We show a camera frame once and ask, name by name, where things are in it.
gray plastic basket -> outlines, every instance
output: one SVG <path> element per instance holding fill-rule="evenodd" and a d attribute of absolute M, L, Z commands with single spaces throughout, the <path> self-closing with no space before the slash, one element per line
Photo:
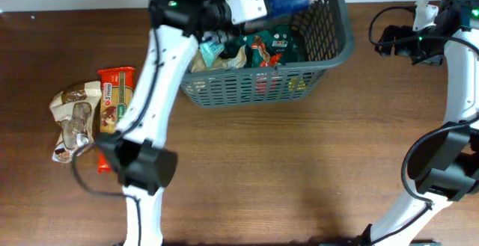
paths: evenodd
<path fill-rule="evenodd" d="M 216 70 L 185 74 L 181 88 L 205 108 L 301 99 L 324 72 L 351 55 L 354 47 L 344 0 L 317 0 L 291 16 L 289 25 L 302 38 L 307 61 L 278 67 Z"/>

orange snack package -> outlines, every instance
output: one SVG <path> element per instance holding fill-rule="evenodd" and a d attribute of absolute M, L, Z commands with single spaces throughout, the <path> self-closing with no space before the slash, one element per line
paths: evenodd
<path fill-rule="evenodd" d="M 102 80 L 100 105 L 100 132 L 113 133 L 116 123 L 126 113 L 126 107 L 133 98 L 134 67 L 116 67 L 98 70 Z M 98 172 L 111 170 L 105 157 L 100 154 Z"/>

wooden table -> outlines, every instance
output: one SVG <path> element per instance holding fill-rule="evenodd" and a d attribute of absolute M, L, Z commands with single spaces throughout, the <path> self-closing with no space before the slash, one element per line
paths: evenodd
<path fill-rule="evenodd" d="M 179 93 L 167 148 L 177 173 L 164 196 L 162 231 L 189 243 L 303 242 L 356 236 L 403 190 L 409 147 L 441 125 L 447 68 L 381 58 L 367 41 L 388 4 L 349 4 L 356 50 L 299 102 L 202 109 Z M 410 25 L 401 11 L 378 21 Z M 48 109 L 66 86 L 97 70 L 141 69 L 146 10 L 3 13 L 0 25 L 0 245 L 112 245 L 126 235 L 123 200 L 91 197 L 70 166 L 51 160 L 60 129 Z M 80 159 L 95 188 L 120 190 Z M 477 245 L 479 199 L 441 212 L 418 235 Z"/>

white plastic part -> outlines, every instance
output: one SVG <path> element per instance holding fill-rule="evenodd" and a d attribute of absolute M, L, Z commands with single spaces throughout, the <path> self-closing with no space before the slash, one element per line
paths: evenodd
<path fill-rule="evenodd" d="M 225 0 L 231 9 L 234 25 L 264 17 L 268 14 L 264 0 Z"/>
<path fill-rule="evenodd" d="M 160 68 L 159 77 L 153 89 L 153 98 L 141 126 L 126 134 L 124 138 L 138 144 L 143 144 L 143 141 L 148 139 L 153 142 L 153 147 L 163 148 L 174 99 L 183 75 L 198 49 L 196 38 L 193 35 L 184 37 L 180 29 L 162 25 L 156 31 L 150 32 L 147 59 L 144 62 L 135 95 L 124 117 L 118 122 L 116 130 L 128 129 L 144 107 L 156 67 L 156 45 L 153 34 L 158 35 L 159 62 L 164 65 Z"/>
<path fill-rule="evenodd" d="M 457 37 L 479 47 L 479 30 L 459 30 Z M 448 41 L 444 50 L 448 61 L 448 105 L 444 122 L 470 120 L 479 111 L 479 57 L 469 47 Z M 472 124 L 479 129 L 479 123 Z"/>
<path fill-rule="evenodd" d="M 416 2 L 416 17 L 414 19 L 413 31 L 421 31 L 429 26 L 436 25 L 434 19 L 439 13 L 437 6 L 428 4 L 427 0 Z"/>
<path fill-rule="evenodd" d="M 141 246 L 160 246 L 163 243 L 160 220 L 162 216 L 163 188 L 158 189 L 155 195 L 135 186 L 123 187 L 123 193 L 140 200 L 141 216 Z M 138 216 L 135 201 L 126 199 L 126 241 L 123 246 L 138 246 Z"/>
<path fill-rule="evenodd" d="M 411 189 L 415 189 L 412 180 L 408 181 Z M 404 231 L 398 233 L 395 236 L 391 236 L 382 242 L 376 243 L 373 246 L 408 246 L 416 235 L 426 226 L 426 224 L 438 214 L 444 208 L 447 208 L 452 204 L 448 201 L 447 197 L 439 196 L 437 194 L 426 193 L 423 195 L 434 201 L 432 210 L 429 210 L 421 216 L 414 224 L 406 228 Z M 412 198 L 406 191 L 399 196 L 396 203 L 389 209 L 389 211 L 377 221 L 372 227 L 370 232 L 371 241 L 382 238 L 384 235 L 393 233 L 399 230 L 402 226 L 409 223 L 416 215 L 418 215 L 426 204 L 424 201 L 416 200 Z"/>

brown and white snack bag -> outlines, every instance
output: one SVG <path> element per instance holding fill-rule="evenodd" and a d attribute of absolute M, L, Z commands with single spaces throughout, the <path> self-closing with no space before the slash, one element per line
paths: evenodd
<path fill-rule="evenodd" d="M 72 152 L 84 144 L 93 143 L 91 126 L 102 91 L 100 82 L 87 82 L 61 91 L 50 103 L 55 122 L 61 126 L 52 159 L 68 163 Z"/>

